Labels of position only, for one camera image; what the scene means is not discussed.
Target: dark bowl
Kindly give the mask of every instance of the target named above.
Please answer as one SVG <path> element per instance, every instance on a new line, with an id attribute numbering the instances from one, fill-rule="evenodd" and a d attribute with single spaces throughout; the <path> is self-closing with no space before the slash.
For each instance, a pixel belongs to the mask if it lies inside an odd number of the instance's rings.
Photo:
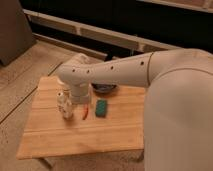
<path id="1" fill-rule="evenodd" d="M 114 90 L 117 85 L 109 85 L 109 84 L 93 84 L 93 90 L 97 93 L 107 94 Z"/>

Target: orange object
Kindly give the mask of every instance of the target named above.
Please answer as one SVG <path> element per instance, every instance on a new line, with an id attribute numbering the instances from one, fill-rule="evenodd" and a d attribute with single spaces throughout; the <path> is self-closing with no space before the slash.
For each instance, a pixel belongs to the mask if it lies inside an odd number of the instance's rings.
<path id="1" fill-rule="evenodd" d="M 85 120 L 87 118 L 88 113 L 89 113 L 89 107 L 88 107 L 88 105 L 85 105 L 84 106 L 84 115 L 83 115 L 82 120 Z"/>

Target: floor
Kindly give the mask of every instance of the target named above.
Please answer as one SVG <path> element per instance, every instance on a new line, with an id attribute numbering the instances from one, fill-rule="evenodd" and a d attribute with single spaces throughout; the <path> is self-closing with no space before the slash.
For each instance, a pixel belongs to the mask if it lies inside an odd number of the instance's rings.
<path id="1" fill-rule="evenodd" d="M 37 160 L 17 160 L 16 152 L 41 76 L 54 75 L 76 52 L 42 41 L 7 67 L 0 66 L 0 171 L 44 171 Z M 101 62 L 91 58 L 92 62 Z M 144 171 L 140 151 L 48 158 L 54 171 Z"/>

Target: white figurine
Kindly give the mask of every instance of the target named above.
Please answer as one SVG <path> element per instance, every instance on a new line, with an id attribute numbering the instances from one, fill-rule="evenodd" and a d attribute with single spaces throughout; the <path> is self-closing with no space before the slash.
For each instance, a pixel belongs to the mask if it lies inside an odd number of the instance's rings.
<path id="1" fill-rule="evenodd" d="M 58 93 L 57 97 L 58 109 L 65 119 L 70 119 L 73 116 L 72 102 L 69 97 L 63 92 Z"/>

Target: tabletop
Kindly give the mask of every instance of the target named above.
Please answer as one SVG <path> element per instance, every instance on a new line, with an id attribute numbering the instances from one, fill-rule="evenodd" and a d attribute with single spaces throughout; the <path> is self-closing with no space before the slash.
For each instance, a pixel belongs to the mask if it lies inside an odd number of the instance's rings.
<path id="1" fill-rule="evenodd" d="M 60 91 L 56 76 L 41 78 L 17 152 L 18 159 L 144 148 L 144 88 L 118 86 L 107 95 L 91 90 L 86 120 L 82 119 L 82 105 L 74 109 L 72 119 L 63 119 L 57 107 Z M 95 116 L 96 101 L 100 98 L 108 103 L 106 118 Z"/>

